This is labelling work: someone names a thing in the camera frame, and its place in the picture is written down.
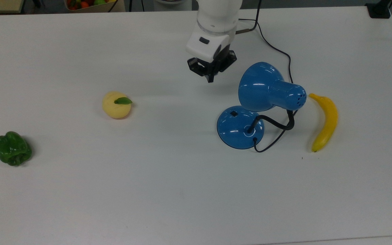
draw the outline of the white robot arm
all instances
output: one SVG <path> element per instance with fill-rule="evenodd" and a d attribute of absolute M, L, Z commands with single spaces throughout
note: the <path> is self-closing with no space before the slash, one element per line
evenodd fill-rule
<path fill-rule="evenodd" d="M 195 57 L 187 61 L 190 70 L 208 82 L 235 60 L 229 50 L 238 23 L 242 0 L 198 0 L 196 25 L 186 50 Z"/>

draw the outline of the green leaf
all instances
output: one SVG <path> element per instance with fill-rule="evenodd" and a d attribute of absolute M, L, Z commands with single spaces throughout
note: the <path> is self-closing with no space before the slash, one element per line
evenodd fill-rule
<path fill-rule="evenodd" d="M 132 101 L 127 97 L 121 97 L 115 100 L 115 104 L 132 104 Z"/>

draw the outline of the banana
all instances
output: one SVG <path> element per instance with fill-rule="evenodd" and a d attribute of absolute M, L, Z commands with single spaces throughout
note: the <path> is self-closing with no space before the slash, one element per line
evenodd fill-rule
<path fill-rule="evenodd" d="M 320 105 L 320 107 L 323 109 L 323 112 L 325 113 L 325 125 L 323 126 L 321 132 L 315 138 L 311 148 L 313 152 L 316 152 L 325 147 L 325 145 L 331 138 L 335 128 L 337 127 L 338 111 L 335 104 L 330 98 L 318 96 L 313 93 L 309 94 L 308 96 L 317 101 L 317 103 Z"/>

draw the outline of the red fruit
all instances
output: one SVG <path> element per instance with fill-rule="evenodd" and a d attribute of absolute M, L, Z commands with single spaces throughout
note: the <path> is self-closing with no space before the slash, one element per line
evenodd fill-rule
<path fill-rule="evenodd" d="M 81 2 L 81 8 L 88 8 L 89 4 L 87 2 Z"/>

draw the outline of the blue desk lamp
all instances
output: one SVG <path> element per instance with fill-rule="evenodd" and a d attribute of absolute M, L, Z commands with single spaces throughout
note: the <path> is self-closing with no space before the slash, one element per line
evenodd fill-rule
<path fill-rule="evenodd" d="M 285 82 L 279 71 L 266 62 L 250 66 L 241 77 L 238 86 L 237 105 L 224 110 L 217 120 L 217 132 L 222 141 L 235 149 L 249 149 L 261 141 L 266 120 L 283 130 L 294 127 L 293 111 L 306 102 L 306 92 L 300 86 Z M 259 115 L 273 107 L 287 110 L 289 123 L 284 126 L 277 121 Z"/>

